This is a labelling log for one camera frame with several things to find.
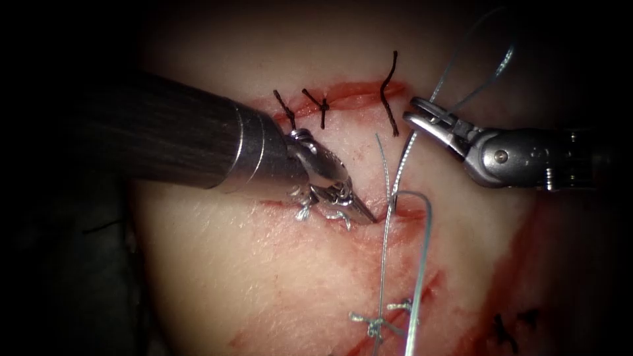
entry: blood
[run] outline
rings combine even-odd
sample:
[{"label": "blood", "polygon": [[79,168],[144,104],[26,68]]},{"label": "blood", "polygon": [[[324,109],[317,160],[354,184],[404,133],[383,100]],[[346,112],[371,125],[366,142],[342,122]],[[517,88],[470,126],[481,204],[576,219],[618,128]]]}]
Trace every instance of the blood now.
[{"label": "blood", "polygon": [[[329,110],[355,110],[371,105],[379,104],[380,85],[382,81],[375,82],[340,82],[331,86],[321,88],[306,88],[306,91],[316,100],[327,98]],[[408,87],[403,82],[392,81],[384,90],[387,99],[395,96],[407,95]],[[287,107],[295,114],[295,119],[306,117],[321,111],[321,106],[316,105],[310,98],[302,94],[300,90],[293,93],[281,93]],[[262,98],[249,103],[251,107],[271,113],[277,121],[287,121],[287,115],[277,99]]]},{"label": "blood", "polygon": [[[380,82],[343,83],[320,90],[310,89],[310,93],[313,93],[315,98],[327,96],[331,109],[353,109],[363,107],[363,105],[379,104],[379,87]],[[387,97],[401,95],[404,93],[404,88],[403,85],[392,82],[385,94]],[[319,108],[304,95],[300,92],[294,95],[287,104],[296,112],[298,118],[318,113]],[[279,119],[286,120],[283,109],[277,110],[276,115],[279,115]],[[260,204],[267,204],[269,208],[275,210],[298,209],[271,202]],[[393,224],[387,247],[388,251],[397,251],[397,259],[389,260],[387,273],[389,280],[396,281],[396,285],[395,287],[391,285],[391,294],[386,297],[385,304],[399,303],[403,298],[413,296],[420,251],[419,241],[421,241],[427,219],[426,211],[414,204],[403,200],[400,205],[399,202],[392,219]],[[542,316],[547,310],[543,303],[547,301],[538,297],[532,298],[529,290],[543,283],[543,276],[535,273],[534,266],[544,258],[543,244],[555,238],[556,229],[545,221],[551,220],[549,216],[555,216],[556,212],[555,207],[550,206],[547,200],[540,198],[524,211],[526,213],[520,218],[520,226],[508,242],[507,251],[494,262],[491,279],[487,282],[487,292],[484,294],[483,302],[478,304],[476,309],[462,309],[456,302],[463,296],[456,295],[455,293],[458,292],[453,291],[455,288],[455,285],[451,284],[453,267],[439,260],[440,254],[436,249],[429,250],[426,283],[421,296],[423,308],[419,317],[418,346],[422,347],[418,349],[420,354],[511,355],[513,345],[508,342],[508,338],[505,338],[501,344],[498,342],[499,334],[498,330],[495,330],[495,315],[497,314],[503,321],[507,336],[516,341],[517,349],[522,354],[535,349],[532,344],[538,341],[536,339],[538,336],[534,334],[534,330],[543,329]],[[353,282],[358,283],[354,288],[364,295],[377,295],[380,286],[381,237],[384,232],[385,214],[386,211],[381,210],[376,214],[380,220],[379,223],[355,225],[351,232],[346,231],[341,222],[328,220],[325,227],[327,232],[322,236],[323,241],[335,241],[334,243],[337,244],[336,248],[329,252],[332,254],[331,263],[342,273],[349,272],[353,276]],[[311,214],[310,219],[314,219],[315,216],[318,217],[319,214]],[[432,234],[431,246],[433,247],[433,243],[437,243],[442,234],[447,234],[447,229],[441,225],[434,225]],[[290,240],[296,241],[298,238],[293,236]],[[290,249],[291,247],[280,245],[279,248]],[[313,285],[314,294],[312,295],[296,295],[292,290],[278,289],[275,293],[274,304],[258,311],[253,320],[244,323],[229,345],[245,353],[252,351],[256,345],[262,345],[262,342],[268,345],[263,341],[270,332],[266,323],[272,320],[297,320],[297,313],[302,313],[306,304],[335,303],[340,297],[339,293],[342,293],[323,287],[327,285],[324,281],[315,280]],[[369,312],[364,316],[369,318],[376,316],[370,313],[372,306],[363,305],[363,307],[364,311]],[[528,318],[529,321],[527,321],[526,316],[534,315],[533,312],[527,313],[532,310],[539,310],[539,317]],[[409,317],[403,310],[387,311],[384,317],[386,321],[403,330],[406,330],[409,323]],[[339,334],[315,335],[315,340],[330,345],[332,354],[336,356],[371,354],[374,339],[366,335],[367,325],[354,324],[344,315],[337,320],[340,324],[332,328],[340,331]],[[310,322],[319,323],[315,320],[306,320],[305,324],[297,323],[297,327],[303,333],[309,332],[312,327]],[[521,325],[525,326],[526,323],[536,324],[538,328],[522,328]],[[379,354],[401,354],[404,350],[405,339],[387,331],[385,327],[382,330],[384,341]],[[288,331],[288,335],[293,335],[295,332],[296,330]]]}]

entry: skin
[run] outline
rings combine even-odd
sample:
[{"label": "skin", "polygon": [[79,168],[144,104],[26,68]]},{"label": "skin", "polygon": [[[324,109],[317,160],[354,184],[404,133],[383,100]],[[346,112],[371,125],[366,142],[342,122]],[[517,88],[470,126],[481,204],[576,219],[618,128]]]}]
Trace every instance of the skin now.
[{"label": "skin", "polygon": [[[282,97],[301,98],[302,88],[380,82],[395,49],[399,56],[392,80],[406,86],[390,98],[400,130],[396,138],[380,104],[333,109],[323,131],[317,111],[297,119],[298,127],[310,129],[343,160],[355,192],[379,224],[348,233],[340,222],[316,212],[297,223],[297,208],[164,183],[131,184],[134,229],[152,302],[174,350],[185,355],[371,354],[371,343],[358,347],[367,325],[350,322],[347,314],[377,314],[386,198],[374,134],[393,179],[409,130],[401,119],[410,109],[408,100],[430,97],[455,44],[488,9],[411,6],[367,5],[360,11],[346,4],[262,5],[246,13],[237,5],[221,13],[172,7],[150,17],[142,37],[145,69],[265,110],[285,132],[289,124],[274,101],[275,89]],[[506,25],[500,16],[478,32],[449,74],[438,104],[456,103],[492,73],[509,43]],[[568,123],[582,92],[570,80],[567,60],[554,47],[527,37],[507,72],[458,115],[482,127]],[[606,276],[612,271],[598,268],[587,276],[570,267],[601,266],[616,250],[610,242],[616,232],[609,229],[615,222],[599,213],[604,210],[595,197],[484,189],[428,137],[416,142],[402,182],[401,188],[424,193],[433,205],[426,277],[431,297],[425,302],[429,313],[422,319],[419,355],[512,354],[508,342],[496,342],[492,314],[512,319],[530,307],[548,305],[555,306],[558,316],[552,320],[558,324],[539,321],[546,327],[537,332],[513,324],[523,354],[596,347],[598,333],[592,327],[583,333],[578,319],[601,322],[612,291]],[[387,251],[386,303],[412,293],[428,213],[421,202],[402,199],[394,218],[394,235],[400,237]],[[519,241],[527,244],[521,247]],[[603,251],[600,256],[596,246]],[[521,266],[515,276],[521,283],[498,278],[503,266]],[[560,287],[554,292],[556,280]],[[501,293],[504,285],[517,292]],[[573,306],[563,303],[574,298]],[[586,313],[592,309],[593,314]],[[408,323],[402,312],[388,317],[404,328]],[[429,320],[439,321],[430,327]],[[567,332],[553,332],[556,325]],[[402,352],[402,339],[384,333],[380,352]]]}]

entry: pivot screw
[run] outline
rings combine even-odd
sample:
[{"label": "pivot screw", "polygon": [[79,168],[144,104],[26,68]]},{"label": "pivot screw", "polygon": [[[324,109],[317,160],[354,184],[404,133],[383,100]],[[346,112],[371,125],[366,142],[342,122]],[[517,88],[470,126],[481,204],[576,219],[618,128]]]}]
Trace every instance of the pivot screw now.
[{"label": "pivot screw", "polygon": [[495,152],[495,161],[497,161],[497,163],[506,163],[508,161],[508,152],[504,150]]}]

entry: black suture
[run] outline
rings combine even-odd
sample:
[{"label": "black suture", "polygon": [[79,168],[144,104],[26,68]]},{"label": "black suture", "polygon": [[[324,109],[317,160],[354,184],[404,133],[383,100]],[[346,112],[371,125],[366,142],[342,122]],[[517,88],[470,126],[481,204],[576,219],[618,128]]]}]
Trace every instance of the black suture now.
[{"label": "black suture", "polygon": [[110,227],[112,225],[115,225],[115,224],[118,224],[118,223],[121,223],[121,222],[123,222],[123,220],[121,220],[121,219],[113,220],[113,221],[107,222],[107,223],[105,223],[103,225],[99,225],[97,227],[93,227],[92,229],[87,229],[87,230],[81,231],[81,233],[83,235],[88,235],[88,234],[91,234],[91,233],[95,233],[97,231],[101,231],[103,229],[107,229],[108,227]]},{"label": "black suture", "polygon": [[301,92],[306,95],[313,103],[315,103],[315,105],[318,106],[319,110],[321,110],[321,130],[325,129],[325,112],[330,109],[326,98],[323,98],[323,103],[319,104],[318,101],[314,99],[314,97],[311,96],[310,93],[308,93],[308,90],[306,88],[304,88]]},{"label": "black suture", "polygon": [[292,126],[293,130],[296,130],[297,125],[295,124],[295,113],[292,112],[292,110],[290,110],[288,106],[284,104],[284,101],[282,100],[281,95],[279,95],[277,89],[273,90],[272,92],[273,94],[275,94],[275,98],[277,98],[277,101],[279,102],[279,104],[281,104],[282,108],[286,112],[286,116],[288,117],[288,119],[290,119],[290,126]]},{"label": "black suture", "polygon": [[495,315],[495,322],[493,324],[493,328],[495,329],[495,333],[497,333],[497,343],[501,345],[504,342],[509,342],[510,347],[512,348],[512,353],[517,355],[519,354],[519,345],[516,343],[516,340],[510,335],[506,328],[503,326],[503,321],[501,320],[501,315]]},{"label": "black suture", "polygon": [[393,132],[394,137],[400,135],[400,133],[398,132],[398,126],[396,125],[394,114],[391,112],[391,107],[389,106],[389,103],[387,102],[387,98],[384,96],[384,89],[387,87],[387,84],[389,84],[389,81],[391,80],[391,76],[394,75],[394,71],[396,70],[397,58],[398,58],[398,51],[394,51],[394,62],[393,64],[391,64],[391,71],[389,72],[387,79],[385,79],[384,82],[382,82],[382,85],[380,86],[380,100],[382,101],[382,104],[384,105],[384,109],[387,110],[387,116],[389,116],[389,123],[391,124],[391,127],[394,129],[394,132]]}]

